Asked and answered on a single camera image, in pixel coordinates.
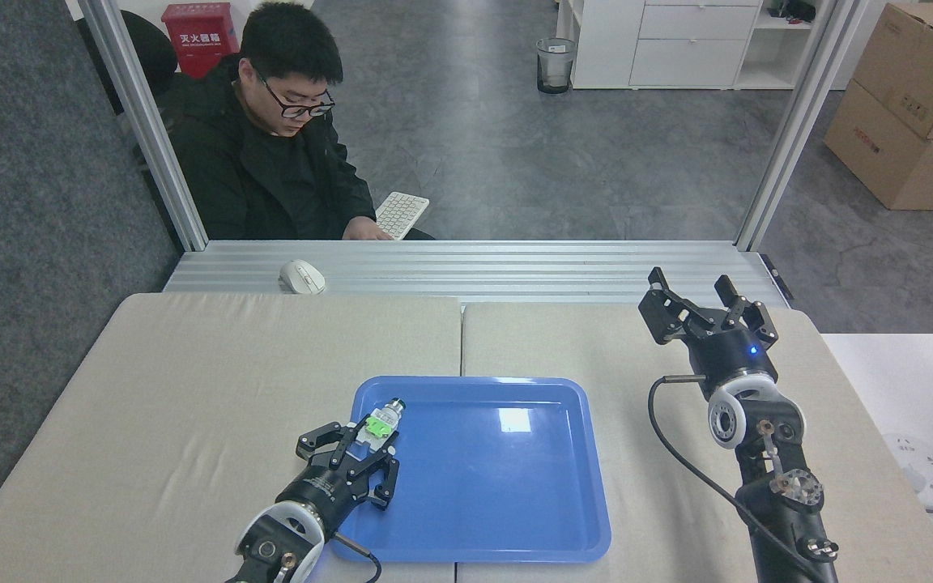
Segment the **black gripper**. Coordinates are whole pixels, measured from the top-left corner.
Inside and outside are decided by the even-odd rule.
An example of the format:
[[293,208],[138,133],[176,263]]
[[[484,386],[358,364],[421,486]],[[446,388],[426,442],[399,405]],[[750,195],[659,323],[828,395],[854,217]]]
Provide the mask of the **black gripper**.
[[275,497],[275,503],[310,504],[325,529],[339,529],[365,502],[385,512],[394,497],[400,461],[393,445],[375,450],[352,445],[365,424],[330,422],[301,435],[296,455],[306,468]]
[[767,355],[768,348],[778,340],[768,310],[762,302],[748,301],[740,295],[728,275],[722,275],[714,284],[726,307],[718,331],[714,331],[712,310],[671,291],[662,269],[653,268],[647,280],[650,287],[638,311],[660,346],[685,339],[693,373],[705,378],[699,383],[704,399],[708,401],[718,387],[744,374],[764,373],[778,380],[778,371]]

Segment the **person's left hand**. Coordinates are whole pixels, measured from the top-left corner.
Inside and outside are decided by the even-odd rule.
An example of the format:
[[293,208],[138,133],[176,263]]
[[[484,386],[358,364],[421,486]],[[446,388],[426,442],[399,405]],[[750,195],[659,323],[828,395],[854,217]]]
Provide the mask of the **person's left hand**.
[[393,240],[394,238],[385,232],[377,224],[377,221],[369,218],[367,215],[357,215],[348,221],[342,233],[342,240]]

